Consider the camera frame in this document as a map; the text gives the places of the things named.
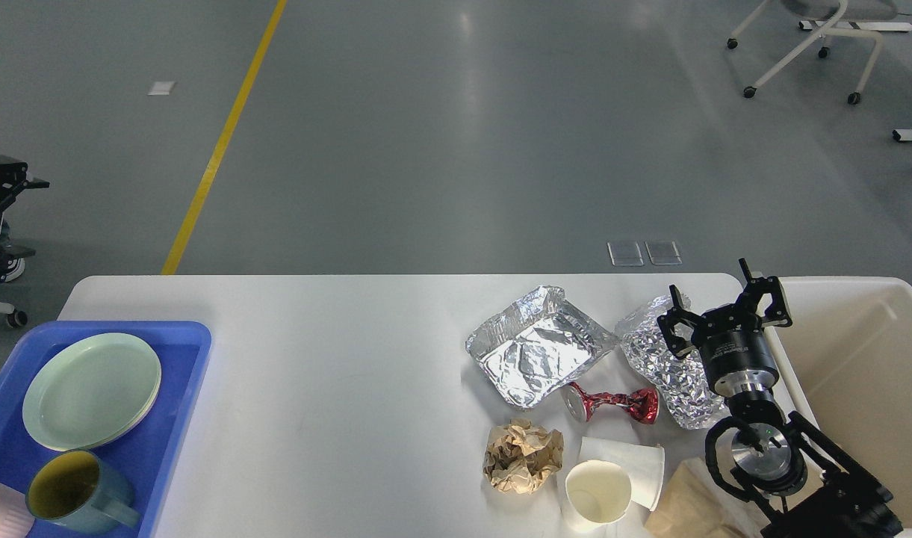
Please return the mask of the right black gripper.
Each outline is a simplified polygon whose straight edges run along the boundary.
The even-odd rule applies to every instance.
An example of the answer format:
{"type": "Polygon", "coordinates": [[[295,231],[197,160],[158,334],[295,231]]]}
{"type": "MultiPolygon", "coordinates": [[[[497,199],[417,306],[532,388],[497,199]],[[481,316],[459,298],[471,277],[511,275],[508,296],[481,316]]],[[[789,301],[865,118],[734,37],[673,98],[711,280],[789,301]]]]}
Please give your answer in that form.
{"type": "Polygon", "coordinates": [[[763,328],[793,325],[779,278],[754,276],[745,258],[738,262],[745,287],[733,310],[707,311],[699,326],[699,314],[685,309],[680,289],[670,285],[671,305],[657,318],[666,348],[675,358],[685,359],[698,348],[708,386],[721,396],[773,389],[780,372],[763,328]],[[681,335],[679,326],[690,328],[692,334],[681,335]]]}

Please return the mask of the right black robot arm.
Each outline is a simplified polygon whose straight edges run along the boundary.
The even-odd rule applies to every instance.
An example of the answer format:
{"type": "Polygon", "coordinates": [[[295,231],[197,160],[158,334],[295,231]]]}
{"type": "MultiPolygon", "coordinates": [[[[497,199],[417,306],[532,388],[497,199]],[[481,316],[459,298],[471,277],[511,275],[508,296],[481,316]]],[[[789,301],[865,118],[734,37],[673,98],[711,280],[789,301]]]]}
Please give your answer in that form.
{"type": "Polygon", "coordinates": [[[760,508],[763,537],[900,534],[892,493],[800,412],[777,405],[781,375],[764,330],[791,326],[786,293],[776,276],[754,276],[745,259],[739,266],[745,286],[735,302],[695,313],[671,285],[657,318],[667,350],[678,359],[698,352],[709,390],[728,408],[706,435],[710,477],[760,508]]]}

